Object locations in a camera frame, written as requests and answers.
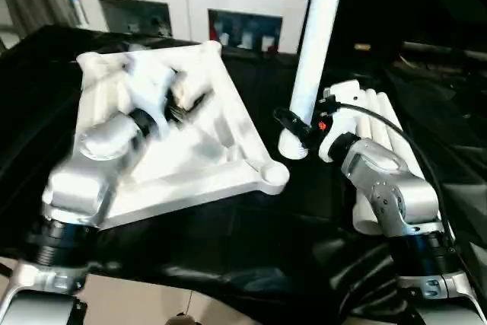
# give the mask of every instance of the white pvc tube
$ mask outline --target white pvc tube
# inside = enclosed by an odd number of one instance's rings
[[[380,104],[380,110],[383,112],[383,116],[386,117],[390,122],[392,122],[402,130],[403,128],[399,123],[399,120],[397,119],[396,112],[394,112],[393,106],[390,103],[387,94],[379,93],[377,95],[377,99]],[[421,171],[421,168],[419,167],[418,164],[418,160],[416,159],[416,156],[412,152],[409,143],[405,139],[403,139],[400,135],[398,135],[397,132],[395,132],[394,130],[388,127],[387,127],[387,133],[389,135],[389,140],[393,147],[394,152],[404,159],[411,173],[413,173],[417,177],[425,179],[425,175]]]
[[[379,100],[377,99],[377,95],[374,89],[367,89],[367,101],[368,101],[368,108],[372,112],[378,113],[382,115],[380,111],[380,104]],[[378,121],[374,118],[371,118],[371,130],[372,130],[372,139],[382,145],[383,147],[393,150],[392,145],[390,144],[389,135],[387,134],[386,125],[384,125],[381,121]]]
[[[339,0],[310,2],[290,107],[306,124],[310,124],[313,116],[338,3]],[[307,155],[307,149],[288,130],[281,134],[279,151],[290,159],[301,159]]]
[[[360,94],[360,99],[368,102],[365,91],[360,91]],[[364,103],[364,107],[368,108],[368,103]],[[362,114],[358,120],[357,135],[363,139],[372,139],[371,120],[366,114]],[[352,223],[355,230],[361,234],[382,234],[371,204],[367,197],[359,191],[357,191],[355,205],[352,210]]]

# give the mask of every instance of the black table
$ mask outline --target black table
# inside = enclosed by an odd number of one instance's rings
[[[22,256],[46,177],[72,143],[81,87],[75,57],[121,52],[128,43],[187,44],[44,27],[0,57],[0,255]],[[272,158],[291,171],[285,191],[243,194],[103,231],[92,272],[194,289],[264,324],[316,320],[317,308],[327,313],[324,323],[350,313],[397,320],[405,302],[396,295],[389,250],[382,238],[353,231],[355,194],[339,168],[316,155],[286,161],[277,151],[281,127],[272,111],[288,106],[297,59],[231,49],[223,59]],[[383,65],[328,65],[322,84],[347,78],[390,95],[403,127],[437,169],[463,255],[483,286],[487,84]]]

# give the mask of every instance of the black sheet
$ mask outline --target black sheet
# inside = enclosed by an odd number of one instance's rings
[[[123,51],[127,43],[186,44],[45,27],[0,57],[0,255],[22,255],[22,235],[39,214],[49,170],[69,150],[81,86],[75,57]],[[272,111],[288,105],[296,58],[232,50],[223,58],[271,156],[291,171],[285,191],[248,193],[103,231],[92,272],[195,289],[263,324],[316,321],[317,309],[326,313],[324,323],[350,314],[398,320],[406,303],[396,295],[387,245],[353,231],[355,194],[338,167],[312,155],[286,161],[277,152],[281,128]],[[437,169],[463,255],[484,289],[485,83],[386,65],[326,70],[323,85],[358,78],[362,87],[390,95],[403,127]]]

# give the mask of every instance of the glass cabinet door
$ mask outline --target glass cabinet door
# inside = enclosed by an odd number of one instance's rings
[[[142,0],[99,0],[110,32],[172,37],[167,3]]]
[[[188,0],[193,41],[296,53],[308,0]]]
[[[187,0],[81,0],[92,30],[191,40]]]
[[[276,53],[282,28],[282,17],[208,10],[210,40],[224,46]]]

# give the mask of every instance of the white 3d-printed part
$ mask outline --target white 3d-printed part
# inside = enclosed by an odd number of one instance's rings
[[[145,156],[121,179],[102,229],[124,225],[205,202],[260,190],[279,194],[289,171],[270,158],[220,57],[221,46],[135,51],[152,53],[185,80],[173,92],[183,104],[212,90],[188,123],[169,128],[165,139],[152,139]],[[78,57],[83,93],[75,141],[88,127],[116,110],[132,109],[126,90],[124,53]]]

